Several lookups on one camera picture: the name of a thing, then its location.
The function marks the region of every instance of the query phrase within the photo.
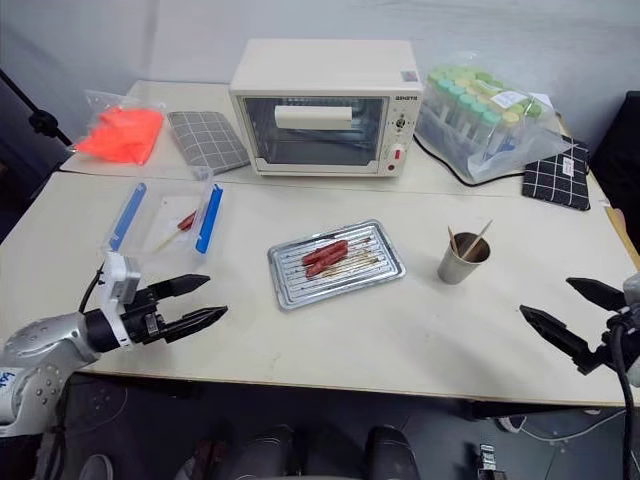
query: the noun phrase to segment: baking tray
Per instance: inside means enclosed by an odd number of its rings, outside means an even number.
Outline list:
[[[349,243],[347,256],[324,272],[307,278],[302,257],[337,240]],[[406,273],[391,240],[377,220],[276,245],[269,249],[267,257],[278,301],[286,310],[389,282]]]

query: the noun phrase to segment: metal cup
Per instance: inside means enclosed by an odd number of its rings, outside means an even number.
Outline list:
[[[464,254],[476,237],[477,235],[475,233],[457,233],[454,238],[458,246],[458,252],[460,252],[461,255]],[[478,268],[478,265],[487,260],[490,254],[491,249],[484,238],[481,238],[476,246],[473,247],[473,250],[467,255],[466,260],[462,260],[462,258],[454,253],[453,245],[449,242],[449,247],[444,253],[444,258],[438,267],[438,276],[444,283],[457,285]]]

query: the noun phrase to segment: sausage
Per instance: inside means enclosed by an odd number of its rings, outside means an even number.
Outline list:
[[[326,247],[322,247],[317,249],[314,252],[308,253],[307,255],[305,255],[304,257],[302,257],[302,264],[303,265],[313,265],[314,263],[316,263],[318,260],[320,260],[323,257],[326,257],[328,255],[331,255],[334,252],[337,252],[339,250],[346,250],[347,249],[347,241],[346,240],[339,240],[337,242],[334,242],[330,245],[327,245]]]
[[[320,272],[324,272],[330,265],[339,262],[344,257],[347,256],[347,247],[346,245],[341,245],[341,249],[335,252],[330,253],[322,257],[316,263],[307,268],[307,278],[311,278],[314,275],[319,274]]]

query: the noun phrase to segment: orange cloth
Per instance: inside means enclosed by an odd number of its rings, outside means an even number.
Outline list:
[[[112,107],[100,114],[100,123],[76,150],[109,162],[137,163],[149,159],[164,117],[145,108]]]

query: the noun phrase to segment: oven mitt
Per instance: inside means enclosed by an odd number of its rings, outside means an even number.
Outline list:
[[[589,148],[584,142],[564,135],[562,138],[571,144],[569,150],[525,167],[522,194],[577,210],[589,210]]]
[[[79,141],[75,150],[109,162],[143,165],[149,159],[164,118],[146,108],[112,107],[98,116],[99,123]]]
[[[217,174],[249,164],[247,149],[223,114],[171,112],[167,118],[189,166],[209,167]]]

